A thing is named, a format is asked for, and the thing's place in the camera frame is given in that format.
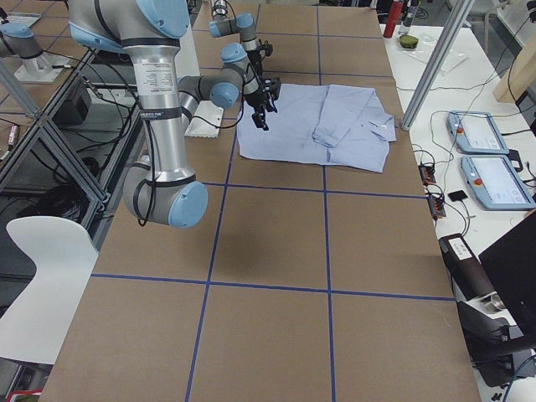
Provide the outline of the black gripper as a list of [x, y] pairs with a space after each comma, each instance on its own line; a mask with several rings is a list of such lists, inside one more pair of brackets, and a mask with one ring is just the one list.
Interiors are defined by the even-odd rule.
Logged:
[[266, 123], [265, 114], [276, 112], [273, 94], [269, 90], [257, 90], [246, 94], [245, 100], [254, 110], [251, 118], [255, 123], [255, 126], [263, 131], [268, 131], [269, 127]]

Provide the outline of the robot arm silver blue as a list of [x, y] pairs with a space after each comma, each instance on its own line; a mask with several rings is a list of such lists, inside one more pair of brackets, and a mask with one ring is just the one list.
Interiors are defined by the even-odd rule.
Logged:
[[236, 13], [229, 1], [219, 0], [211, 2], [211, 16], [212, 20], [209, 22], [211, 36], [221, 38], [238, 34], [256, 74], [262, 76], [263, 61], [272, 55], [273, 45], [258, 38], [252, 14]]
[[129, 56], [135, 75], [147, 153], [129, 168], [123, 200], [139, 225], [195, 226], [208, 206], [208, 190], [188, 165], [184, 134], [198, 106], [211, 101], [229, 109], [236, 101], [253, 110], [255, 126], [268, 128], [265, 115], [276, 111], [281, 81], [263, 76], [262, 60], [272, 46], [261, 42], [249, 13], [225, 16], [213, 7], [214, 37], [238, 34], [221, 53], [216, 75], [177, 76], [175, 59], [190, 25], [184, 1], [72, 1], [70, 32], [88, 48]]

